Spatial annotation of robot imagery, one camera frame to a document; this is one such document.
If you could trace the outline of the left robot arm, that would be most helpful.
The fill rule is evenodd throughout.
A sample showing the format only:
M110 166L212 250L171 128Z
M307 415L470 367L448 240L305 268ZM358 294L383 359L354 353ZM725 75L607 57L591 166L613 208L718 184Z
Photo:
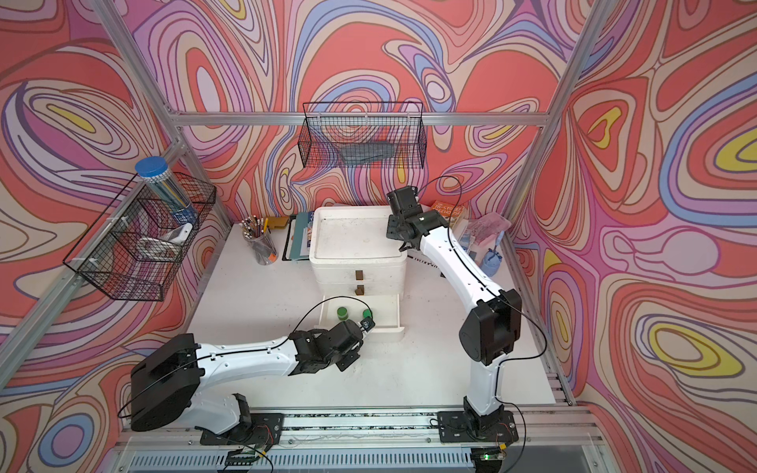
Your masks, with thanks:
M250 423L242 394L215 388L250 378L346 371L360 357L374 321L348 319L331 329L296 330L268 342L200 344L191 333L173 337L130 373L130 429L149 432L171 424L227 435Z

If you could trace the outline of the white object in basket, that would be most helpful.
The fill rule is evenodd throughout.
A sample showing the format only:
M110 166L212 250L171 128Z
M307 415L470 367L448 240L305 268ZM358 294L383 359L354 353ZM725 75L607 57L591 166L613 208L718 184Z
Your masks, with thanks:
M171 232L161 236L160 240L169 244L183 244L188 239L192 230L193 224L185 223L179 228L173 229Z

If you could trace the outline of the white drawer cabinet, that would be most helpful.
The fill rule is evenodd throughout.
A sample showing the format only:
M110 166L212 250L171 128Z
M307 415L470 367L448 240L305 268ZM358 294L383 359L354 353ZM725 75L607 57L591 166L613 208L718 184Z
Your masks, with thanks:
M326 296L401 295L407 255L386 236L388 206L321 207L313 214L310 262Z

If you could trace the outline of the blue lid pencil tube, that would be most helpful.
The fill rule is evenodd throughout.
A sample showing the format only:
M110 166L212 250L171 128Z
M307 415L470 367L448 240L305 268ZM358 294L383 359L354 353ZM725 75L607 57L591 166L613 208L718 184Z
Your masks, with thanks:
M195 224L197 212L167 161L160 156L144 158L136 163L136 173L166 205L177 224Z

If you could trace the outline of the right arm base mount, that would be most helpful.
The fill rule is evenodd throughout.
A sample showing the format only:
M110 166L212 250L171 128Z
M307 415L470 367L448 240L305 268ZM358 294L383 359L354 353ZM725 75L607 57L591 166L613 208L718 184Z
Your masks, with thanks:
M473 411L440 411L434 426L442 443L511 445L520 440L513 412L503 409L483 417Z

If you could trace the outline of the teal folder with book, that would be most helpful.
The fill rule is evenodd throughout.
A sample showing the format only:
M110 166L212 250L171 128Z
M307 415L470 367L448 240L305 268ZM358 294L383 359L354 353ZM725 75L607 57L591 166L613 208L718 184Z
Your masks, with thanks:
M315 212L301 212L291 216L284 246L284 261L307 261L310 259L311 234Z

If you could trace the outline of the pink plastic case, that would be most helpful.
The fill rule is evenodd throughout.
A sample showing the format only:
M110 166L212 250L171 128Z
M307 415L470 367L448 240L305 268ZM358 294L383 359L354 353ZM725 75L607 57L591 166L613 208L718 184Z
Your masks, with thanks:
M489 213L469 224L471 244L484 246L491 238L506 232L512 223L498 213Z

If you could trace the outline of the blue desk lamp base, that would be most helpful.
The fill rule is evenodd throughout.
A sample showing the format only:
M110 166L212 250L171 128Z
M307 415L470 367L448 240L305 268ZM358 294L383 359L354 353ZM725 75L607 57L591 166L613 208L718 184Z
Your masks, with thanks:
M490 248L484 254L480 268L488 277L494 277L499 271L503 261L503 256L494 248Z

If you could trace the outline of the pencil cup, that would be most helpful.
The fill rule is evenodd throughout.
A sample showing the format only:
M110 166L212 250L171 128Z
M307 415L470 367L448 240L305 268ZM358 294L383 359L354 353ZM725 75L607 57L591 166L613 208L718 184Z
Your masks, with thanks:
M260 265L269 265L277 261L278 253L268 231L268 220L256 216L242 219L242 237L254 253Z

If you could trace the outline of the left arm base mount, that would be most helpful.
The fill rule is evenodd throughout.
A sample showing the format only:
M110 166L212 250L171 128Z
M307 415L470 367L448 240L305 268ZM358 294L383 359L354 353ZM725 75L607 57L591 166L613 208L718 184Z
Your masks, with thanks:
M205 428L196 427L202 432L201 445L249 445L266 451L280 442L285 416L281 413L252 413L246 398L234 394L240 409L239 423L222 434L215 434Z

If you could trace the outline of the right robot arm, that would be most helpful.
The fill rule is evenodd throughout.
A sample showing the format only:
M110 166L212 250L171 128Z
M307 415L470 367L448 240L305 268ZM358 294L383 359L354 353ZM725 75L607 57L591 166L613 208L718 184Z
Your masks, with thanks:
M471 430L483 431L498 422L503 412L498 400L499 369L520 339L520 295L492 281L464 252L434 211L388 217L386 236L402 243L402 251L419 250L445 276L467 311L459 342L471 360L469 388L463 412Z

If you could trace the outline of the orange treehouse book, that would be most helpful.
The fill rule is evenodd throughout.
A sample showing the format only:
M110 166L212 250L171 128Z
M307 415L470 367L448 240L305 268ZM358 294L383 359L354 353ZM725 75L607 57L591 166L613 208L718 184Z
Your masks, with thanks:
M432 204L431 209L438 211L442 217L449 221L453 228L466 220L469 214L469 211L465 205L455 206L455 204L442 202L439 200L435 201Z

